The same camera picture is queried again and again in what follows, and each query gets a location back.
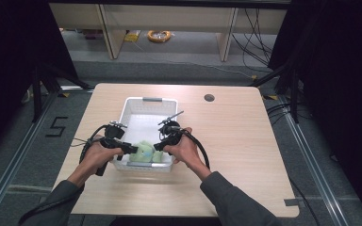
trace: white container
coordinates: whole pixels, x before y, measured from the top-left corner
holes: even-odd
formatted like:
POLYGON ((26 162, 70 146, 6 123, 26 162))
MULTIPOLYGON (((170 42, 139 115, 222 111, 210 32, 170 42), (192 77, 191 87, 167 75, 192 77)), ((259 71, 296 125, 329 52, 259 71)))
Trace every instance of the white container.
MULTIPOLYGON (((124 128, 122 141, 137 144, 146 140, 152 145, 160 142, 158 130, 163 124, 158 124, 175 115, 177 106, 178 102, 174 99, 127 98, 120 117, 120 123, 127 126, 124 128)), ((129 154, 125 154, 122 160, 112 161, 117 170, 170 172, 172 169, 173 157, 168 153, 163 153, 162 163, 130 162, 129 156, 129 154)))

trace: person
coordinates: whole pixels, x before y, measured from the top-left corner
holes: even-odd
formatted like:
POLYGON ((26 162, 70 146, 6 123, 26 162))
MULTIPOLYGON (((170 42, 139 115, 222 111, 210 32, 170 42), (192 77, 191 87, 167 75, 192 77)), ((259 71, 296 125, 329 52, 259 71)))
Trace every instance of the person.
MULTIPOLYGON (((175 157, 174 164, 184 162, 200 178, 200 188, 215 206, 222 226, 281 225, 264 206, 229 183, 219 172, 208 169, 199 157, 196 144, 185 135, 177 145, 165 146, 163 151, 175 157)), ((19 225, 66 225, 85 182, 116 154, 123 154, 123 151, 93 143, 69 178, 60 182, 43 203, 24 214, 19 225)))

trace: handheld controller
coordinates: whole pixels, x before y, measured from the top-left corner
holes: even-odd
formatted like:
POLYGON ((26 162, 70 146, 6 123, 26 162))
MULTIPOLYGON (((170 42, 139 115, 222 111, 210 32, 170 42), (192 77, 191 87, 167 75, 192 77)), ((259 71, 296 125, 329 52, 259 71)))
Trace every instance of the handheld controller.
POLYGON ((166 145, 176 145, 183 135, 180 124, 176 121, 164 122, 164 125, 159 129, 159 132, 163 138, 160 139, 161 142, 154 144, 155 149, 158 151, 162 151, 166 145))
MULTIPOLYGON (((111 121, 108 125, 103 125, 103 126, 99 127, 92 134, 92 136, 87 140, 87 143, 84 145, 84 148, 81 152, 79 163, 81 163, 82 160, 84 160, 85 154, 86 154, 87 150, 90 148, 90 146, 92 145, 92 143, 98 142, 98 141, 105 148, 109 148, 109 149, 121 148, 123 150, 124 154, 136 153, 138 150, 138 147, 134 147, 130 143, 120 141, 120 139, 124 135, 124 130, 122 129, 122 127, 126 127, 126 126, 121 123, 117 123, 116 121, 111 121), (95 136, 98 134, 98 132, 104 128, 105 128, 105 136, 95 138, 95 136)), ((107 162, 105 163, 105 165, 103 167, 99 168, 96 171, 95 175, 103 176, 106 167, 107 167, 107 162)))

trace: gray sleeve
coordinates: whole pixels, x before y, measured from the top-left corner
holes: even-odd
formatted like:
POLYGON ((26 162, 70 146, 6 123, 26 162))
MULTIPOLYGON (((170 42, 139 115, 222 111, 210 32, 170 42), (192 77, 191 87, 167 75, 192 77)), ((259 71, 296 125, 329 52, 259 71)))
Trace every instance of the gray sleeve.
POLYGON ((70 213, 83 190, 83 186, 78 188, 69 181, 60 182, 44 202, 23 215, 23 218, 26 215, 27 218, 20 225, 67 225, 70 213))
POLYGON ((217 171, 203 180, 201 189, 216 207, 222 226, 281 225, 273 213, 233 186, 217 171))

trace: table surface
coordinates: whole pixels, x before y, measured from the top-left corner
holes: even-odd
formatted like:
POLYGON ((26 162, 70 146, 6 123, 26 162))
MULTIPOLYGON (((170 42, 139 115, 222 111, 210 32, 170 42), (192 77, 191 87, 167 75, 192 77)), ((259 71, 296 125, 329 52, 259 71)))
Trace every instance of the table surface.
MULTIPOLYGON (((219 171, 276 216, 298 216, 298 206, 286 206, 284 202, 295 196, 258 89, 99 84, 74 137, 86 139, 99 126, 118 121, 128 97, 176 99, 178 110, 185 111, 177 121, 192 127, 213 171, 219 171), (207 102, 207 94, 215 100, 207 102)), ((73 172, 81 149, 70 148, 56 185, 73 172)), ((200 183, 184 163, 173 165, 168 173, 120 171, 109 163, 103 177, 94 175, 86 182, 73 213, 215 217, 215 208, 200 190, 200 183)))

